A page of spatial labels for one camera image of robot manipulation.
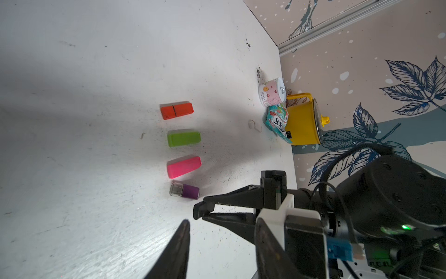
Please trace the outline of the green usb drive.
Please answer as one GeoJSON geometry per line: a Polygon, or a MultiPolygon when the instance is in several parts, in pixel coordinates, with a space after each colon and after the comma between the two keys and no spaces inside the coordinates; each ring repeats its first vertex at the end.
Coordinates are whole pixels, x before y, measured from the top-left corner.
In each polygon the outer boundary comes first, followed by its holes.
{"type": "Polygon", "coordinates": [[[201,142],[201,134],[195,130],[170,131],[167,134],[167,142],[170,148],[194,145],[201,142]]]}

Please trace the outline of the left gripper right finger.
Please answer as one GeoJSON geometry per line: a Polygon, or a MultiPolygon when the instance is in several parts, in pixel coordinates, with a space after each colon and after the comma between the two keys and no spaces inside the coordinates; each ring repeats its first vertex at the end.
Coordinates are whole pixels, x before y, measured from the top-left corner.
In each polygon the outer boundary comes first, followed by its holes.
{"type": "Polygon", "coordinates": [[[262,218],[259,218],[256,223],[254,245],[259,279],[306,279],[262,218]]]}

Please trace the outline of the red usb drive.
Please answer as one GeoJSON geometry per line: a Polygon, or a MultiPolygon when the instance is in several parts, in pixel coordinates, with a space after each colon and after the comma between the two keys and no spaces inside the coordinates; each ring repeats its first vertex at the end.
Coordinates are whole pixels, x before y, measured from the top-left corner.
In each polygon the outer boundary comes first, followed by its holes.
{"type": "Polygon", "coordinates": [[[162,104],[160,106],[160,111],[163,120],[175,119],[178,117],[191,115],[195,112],[193,105],[187,101],[162,104]]]}

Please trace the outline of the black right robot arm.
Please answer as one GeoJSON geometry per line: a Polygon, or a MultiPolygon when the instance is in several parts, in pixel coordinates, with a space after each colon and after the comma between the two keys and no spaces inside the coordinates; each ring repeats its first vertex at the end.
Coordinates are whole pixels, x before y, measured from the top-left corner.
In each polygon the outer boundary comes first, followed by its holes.
{"type": "Polygon", "coordinates": [[[390,145],[342,152],[311,191],[263,171],[259,185],[205,197],[193,217],[254,244],[261,279],[361,279],[361,261],[387,279],[446,276],[446,181],[390,145]]]}

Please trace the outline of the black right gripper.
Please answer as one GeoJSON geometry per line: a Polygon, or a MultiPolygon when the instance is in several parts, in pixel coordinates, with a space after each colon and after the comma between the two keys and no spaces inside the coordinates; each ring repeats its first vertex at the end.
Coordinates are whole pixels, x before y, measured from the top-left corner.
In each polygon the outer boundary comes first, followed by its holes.
{"type": "Polygon", "coordinates": [[[224,227],[254,244],[256,217],[253,213],[211,213],[215,205],[237,206],[252,209],[279,209],[286,196],[294,196],[294,207],[308,209],[311,193],[307,189],[288,189],[287,175],[281,170],[261,172],[261,186],[249,185],[227,194],[206,196],[208,213],[204,221],[224,227]]]}

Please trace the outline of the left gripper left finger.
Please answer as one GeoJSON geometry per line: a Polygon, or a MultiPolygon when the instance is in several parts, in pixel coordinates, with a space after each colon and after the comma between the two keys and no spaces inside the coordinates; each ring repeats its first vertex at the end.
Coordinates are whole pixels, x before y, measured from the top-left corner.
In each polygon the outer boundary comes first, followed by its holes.
{"type": "Polygon", "coordinates": [[[145,279],[185,279],[190,249],[190,222],[183,220],[145,279]]]}

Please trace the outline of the clear usb cap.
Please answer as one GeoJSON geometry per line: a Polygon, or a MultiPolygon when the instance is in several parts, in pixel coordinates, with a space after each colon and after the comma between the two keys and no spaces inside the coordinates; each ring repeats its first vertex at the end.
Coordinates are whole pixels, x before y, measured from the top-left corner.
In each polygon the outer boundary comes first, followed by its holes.
{"type": "Polygon", "coordinates": [[[248,125],[249,125],[249,129],[255,130],[259,133],[262,132],[262,125],[260,123],[255,122],[254,120],[249,120],[248,125]]]}

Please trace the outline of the pink usb drive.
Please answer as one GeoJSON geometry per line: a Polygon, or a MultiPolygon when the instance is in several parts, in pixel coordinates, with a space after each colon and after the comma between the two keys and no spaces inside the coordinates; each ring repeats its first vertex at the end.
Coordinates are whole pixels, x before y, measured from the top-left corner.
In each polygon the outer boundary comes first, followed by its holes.
{"type": "Polygon", "coordinates": [[[178,160],[167,165],[167,174],[170,179],[183,176],[190,172],[199,169],[202,166],[202,161],[199,156],[189,157],[187,159],[178,160]]]}

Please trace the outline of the purple usb drive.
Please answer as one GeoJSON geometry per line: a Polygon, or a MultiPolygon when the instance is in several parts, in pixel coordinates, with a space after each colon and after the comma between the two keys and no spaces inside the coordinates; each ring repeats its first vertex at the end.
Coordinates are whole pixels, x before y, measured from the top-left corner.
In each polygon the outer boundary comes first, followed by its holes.
{"type": "Polygon", "coordinates": [[[200,196],[200,188],[173,181],[169,194],[171,196],[198,200],[200,196]]]}

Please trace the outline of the black usb drive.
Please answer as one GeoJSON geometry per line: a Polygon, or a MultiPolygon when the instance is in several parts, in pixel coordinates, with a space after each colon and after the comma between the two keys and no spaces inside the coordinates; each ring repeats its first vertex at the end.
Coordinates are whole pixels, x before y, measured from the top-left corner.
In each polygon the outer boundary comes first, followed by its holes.
{"type": "Polygon", "coordinates": [[[208,203],[207,202],[199,202],[196,203],[193,207],[193,218],[198,220],[202,218],[204,215],[208,213],[208,203]]]}

